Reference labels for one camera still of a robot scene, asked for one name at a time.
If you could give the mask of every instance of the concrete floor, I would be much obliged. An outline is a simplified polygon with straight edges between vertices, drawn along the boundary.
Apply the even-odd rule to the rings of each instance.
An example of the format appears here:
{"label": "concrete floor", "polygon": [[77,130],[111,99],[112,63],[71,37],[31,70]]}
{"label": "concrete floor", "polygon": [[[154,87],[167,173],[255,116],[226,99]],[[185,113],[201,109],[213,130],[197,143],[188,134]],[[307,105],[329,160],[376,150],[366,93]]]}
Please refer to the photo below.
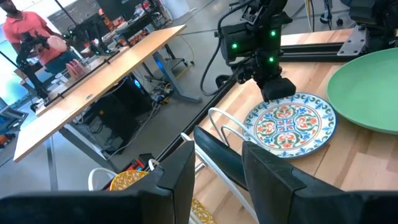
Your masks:
{"label": "concrete floor", "polygon": [[[234,2],[234,0],[187,0],[187,2],[190,8],[196,8],[196,10],[177,19],[174,24],[186,24],[188,26],[181,36],[190,44],[194,55],[181,37],[174,38],[170,42],[170,47],[177,57],[183,57],[187,60],[194,58],[195,66],[190,67],[178,81],[190,93],[201,95],[199,90],[200,78],[217,45],[217,39],[213,37],[216,23],[223,14],[228,12],[228,4]],[[314,2],[314,7],[317,12],[315,30],[328,30],[327,25],[319,22],[319,15],[323,12],[323,1]],[[289,1],[285,11],[294,18],[294,21],[284,28],[283,34],[310,31],[303,1]],[[240,15],[240,11],[235,12],[224,20],[224,24],[238,22]],[[345,20],[345,26],[351,24],[347,17],[347,7],[334,0],[334,21],[339,16]],[[153,60],[147,63],[151,69],[155,69]],[[218,54],[205,80],[205,89],[208,91],[214,90],[216,88],[215,77],[218,74],[230,73],[221,54]],[[144,85],[146,88],[150,87],[148,83],[144,83]],[[139,154],[151,152],[155,157],[158,156],[209,100],[209,98],[203,96],[202,103],[194,104],[171,99],[170,104],[162,107],[159,114],[148,122],[138,138],[124,153],[113,158],[113,162],[119,168],[122,168]],[[29,116],[29,119],[34,118],[35,116],[32,114]],[[59,189],[86,190],[88,174],[99,165],[71,145],[60,134],[54,135],[54,141]],[[50,190],[45,146],[39,146],[17,164],[11,159],[14,148],[15,141],[5,150],[0,151],[0,198],[21,192]]]}

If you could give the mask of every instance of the green plate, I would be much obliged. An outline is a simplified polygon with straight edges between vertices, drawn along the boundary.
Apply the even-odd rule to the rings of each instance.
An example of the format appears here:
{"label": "green plate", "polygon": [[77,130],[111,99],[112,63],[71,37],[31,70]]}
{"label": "green plate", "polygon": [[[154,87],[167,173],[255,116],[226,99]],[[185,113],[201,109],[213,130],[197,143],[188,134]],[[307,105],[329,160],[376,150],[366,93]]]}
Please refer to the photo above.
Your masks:
{"label": "green plate", "polygon": [[398,49],[357,58],[330,79],[330,104],[350,121],[375,131],[398,134]]}

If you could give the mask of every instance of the patterned ceramic plate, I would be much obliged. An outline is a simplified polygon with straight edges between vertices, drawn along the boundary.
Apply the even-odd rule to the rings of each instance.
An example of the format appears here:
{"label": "patterned ceramic plate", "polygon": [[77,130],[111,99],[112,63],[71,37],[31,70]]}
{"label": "patterned ceramic plate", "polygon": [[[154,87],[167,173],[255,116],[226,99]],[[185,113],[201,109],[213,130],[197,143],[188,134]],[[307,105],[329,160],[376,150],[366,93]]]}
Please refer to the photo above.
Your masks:
{"label": "patterned ceramic plate", "polygon": [[260,103],[249,113],[244,125],[271,153],[296,158],[315,152],[331,138],[336,129],[336,114],[325,100],[296,93]]}
{"label": "patterned ceramic plate", "polygon": [[[112,180],[110,190],[124,190],[147,174],[148,172],[136,170],[122,172]],[[191,210],[202,224],[216,224],[211,213],[195,198],[192,199]]]}

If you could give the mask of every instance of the blue and red plate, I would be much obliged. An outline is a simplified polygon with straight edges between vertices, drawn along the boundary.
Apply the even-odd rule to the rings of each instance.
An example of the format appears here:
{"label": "blue and red plate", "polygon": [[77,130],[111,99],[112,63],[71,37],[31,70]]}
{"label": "blue and red plate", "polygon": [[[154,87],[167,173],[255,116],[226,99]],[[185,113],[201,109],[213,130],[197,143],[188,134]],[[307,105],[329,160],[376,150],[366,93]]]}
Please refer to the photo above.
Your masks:
{"label": "blue and red plate", "polygon": [[293,159],[311,154],[329,141],[336,129],[336,114],[325,100],[296,93],[260,103],[249,113],[244,125],[266,150]]}

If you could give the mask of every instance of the computer monitor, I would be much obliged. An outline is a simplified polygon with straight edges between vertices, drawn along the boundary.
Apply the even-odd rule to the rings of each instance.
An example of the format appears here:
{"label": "computer monitor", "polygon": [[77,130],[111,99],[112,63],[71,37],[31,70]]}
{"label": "computer monitor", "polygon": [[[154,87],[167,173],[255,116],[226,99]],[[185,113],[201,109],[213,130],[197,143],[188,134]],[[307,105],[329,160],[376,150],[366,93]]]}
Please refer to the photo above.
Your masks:
{"label": "computer monitor", "polygon": [[130,20],[134,18],[136,6],[143,0],[97,0],[109,20],[113,21],[121,16]]}
{"label": "computer monitor", "polygon": [[76,29],[86,30],[90,40],[102,38],[111,32],[109,27],[105,24],[104,20],[102,20],[98,13],[90,16],[80,24],[76,25],[75,30]]}

